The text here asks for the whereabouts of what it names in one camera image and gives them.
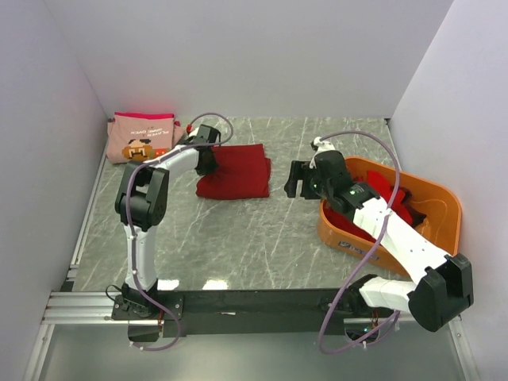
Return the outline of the dark red t shirt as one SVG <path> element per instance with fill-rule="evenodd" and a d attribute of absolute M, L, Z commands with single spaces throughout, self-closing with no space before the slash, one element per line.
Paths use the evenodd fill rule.
<path fill-rule="evenodd" d="M 271 160 L 262 144 L 213 148 L 218 168 L 196 184 L 196 195 L 214 200 L 268 198 Z"/>

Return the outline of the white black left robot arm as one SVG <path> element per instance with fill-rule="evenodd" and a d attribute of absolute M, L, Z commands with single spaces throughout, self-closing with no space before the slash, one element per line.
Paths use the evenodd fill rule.
<path fill-rule="evenodd" d="M 121 295 L 123 303 L 139 318 L 153 317 L 160 306 L 154 255 L 169 185 L 187 171 L 200 176 L 216 171 L 212 147 L 220 142 L 218 129 L 200 125 L 170 152 L 144 163 L 126 164 L 114 204 L 127 239 L 128 270 Z"/>

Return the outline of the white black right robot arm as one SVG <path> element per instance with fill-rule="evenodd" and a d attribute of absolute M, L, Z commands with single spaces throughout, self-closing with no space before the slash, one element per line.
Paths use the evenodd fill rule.
<path fill-rule="evenodd" d="M 458 252 L 462 209 L 449 189 L 331 150 L 292 161 L 284 190 L 320 200 L 318 234 L 328 246 L 346 242 L 367 252 L 379 239 L 379 266 L 409 277 L 366 275 L 349 284 L 344 296 L 356 316 L 399 310 L 436 332 L 473 305 L 472 265 Z"/>

